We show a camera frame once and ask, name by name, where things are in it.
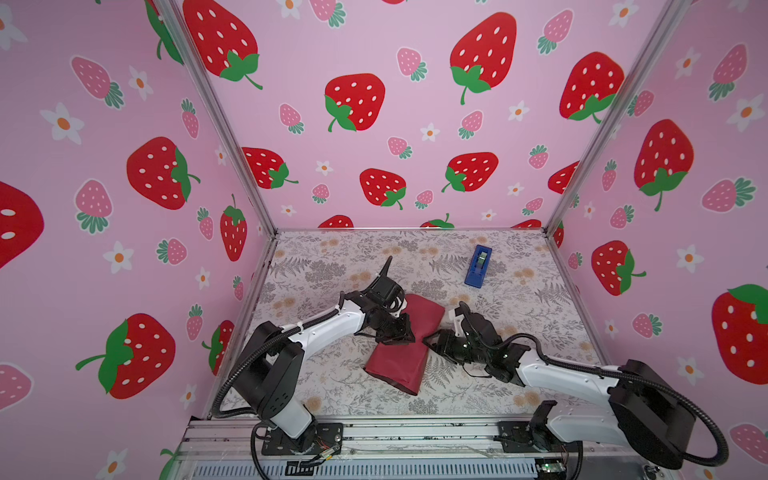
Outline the maroon wrapping paper sheet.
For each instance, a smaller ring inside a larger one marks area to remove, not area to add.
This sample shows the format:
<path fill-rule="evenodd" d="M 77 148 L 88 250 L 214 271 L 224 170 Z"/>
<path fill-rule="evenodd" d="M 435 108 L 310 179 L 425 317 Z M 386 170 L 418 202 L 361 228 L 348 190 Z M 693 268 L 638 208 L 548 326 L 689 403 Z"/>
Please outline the maroon wrapping paper sheet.
<path fill-rule="evenodd" d="M 415 341 L 402 345 L 379 344 L 364 371 L 408 395 L 417 396 L 429 352 L 423 340 L 438 330 L 445 308 L 416 294 L 407 294 L 405 300 L 404 312 L 409 315 Z"/>

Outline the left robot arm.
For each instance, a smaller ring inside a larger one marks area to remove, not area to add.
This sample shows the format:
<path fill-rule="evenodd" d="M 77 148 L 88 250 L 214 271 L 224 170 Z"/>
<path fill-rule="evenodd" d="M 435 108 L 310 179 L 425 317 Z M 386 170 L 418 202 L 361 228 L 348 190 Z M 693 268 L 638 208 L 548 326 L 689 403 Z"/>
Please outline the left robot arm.
<path fill-rule="evenodd" d="M 385 345 L 413 343 L 406 305 L 403 288 L 382 272 L 365 289 L 340 293 L 336 305 L 314 318 L 260 324 L 236 364 L 243 371 L 233 388 L 248 404 L 246 411 L 305 449 L 316 435 L 316 420 L 294 398 L 304 361 L 347 336 L 368 336 Z"/>

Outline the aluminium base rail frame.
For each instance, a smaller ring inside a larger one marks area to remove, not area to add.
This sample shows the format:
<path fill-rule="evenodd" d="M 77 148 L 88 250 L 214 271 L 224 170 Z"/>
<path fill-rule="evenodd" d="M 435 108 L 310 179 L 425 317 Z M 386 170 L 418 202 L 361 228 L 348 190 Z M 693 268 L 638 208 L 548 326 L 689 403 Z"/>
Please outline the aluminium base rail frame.
<path fill-rule="evenodd" d="M 173 479 L 675 479 L 627 447 L 539 452 L 507 437 L 523 418 L 322 416 L 323 442 L 291 452 L 251 418 L 193 421 Z"/>

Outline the blue tape dispenser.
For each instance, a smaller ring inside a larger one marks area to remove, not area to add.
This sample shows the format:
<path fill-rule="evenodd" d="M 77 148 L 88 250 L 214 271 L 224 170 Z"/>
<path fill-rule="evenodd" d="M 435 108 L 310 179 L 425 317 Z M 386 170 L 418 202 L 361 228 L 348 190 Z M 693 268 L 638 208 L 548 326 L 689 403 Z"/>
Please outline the blue tape dispenser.
<path fill-rule="evenodd" d="M 474 288 L 481 288 L 487 274 L 492 249 L 484 245 L 476 245 L 471 257 L 464 283 Z"/>

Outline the floral table mat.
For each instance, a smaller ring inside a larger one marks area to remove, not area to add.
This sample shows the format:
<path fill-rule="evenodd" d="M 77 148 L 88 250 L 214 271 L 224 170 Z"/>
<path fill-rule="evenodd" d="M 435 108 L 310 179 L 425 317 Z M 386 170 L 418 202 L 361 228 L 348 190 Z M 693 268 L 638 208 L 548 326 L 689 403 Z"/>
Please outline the floral table mat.
<path fill-rule="evenodd" d="M 464 283 L 476 245 L 492 249 L 484 283 Z M 252 321 L 278 325 L 315 316 L 341 292 L 367 286 L 382 267 L 409 294 L 445 308 L 460 302 L 498 333 L 537 336 L 547 354 L 595 363 L 598 354 L 542 234 L 536 231 L 360 230 L 284 232 Z M 296 398 L 319 416 L 478 416 L 533 412 L 551 390 L 480 378 L 437 355 L 417 396 L 364 371 L 375 343 L 348 336 L 309 358 Z"/>

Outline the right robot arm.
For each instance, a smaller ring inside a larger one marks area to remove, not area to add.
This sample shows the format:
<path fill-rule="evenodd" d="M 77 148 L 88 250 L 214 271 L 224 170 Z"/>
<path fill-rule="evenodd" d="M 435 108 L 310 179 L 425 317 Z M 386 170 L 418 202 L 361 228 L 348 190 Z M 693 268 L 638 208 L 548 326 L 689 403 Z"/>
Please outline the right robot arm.
<path fill-rule="evenodd" d="M 513 444 L 538 451 L 574 442 L 632 448 L 645 460 L 678 470 L 696 417 L 646 364 L 599 367 L 548 356 L 539 339 L 518 333 L 502 339 L 492 323 L 465 303 L 449 314 L 454 326 L 424 338 L 439 356 L 464 366 L 482 365 L 502 383 L 558 391 L 586 401 L 580 408 L 544 401 Z"/>

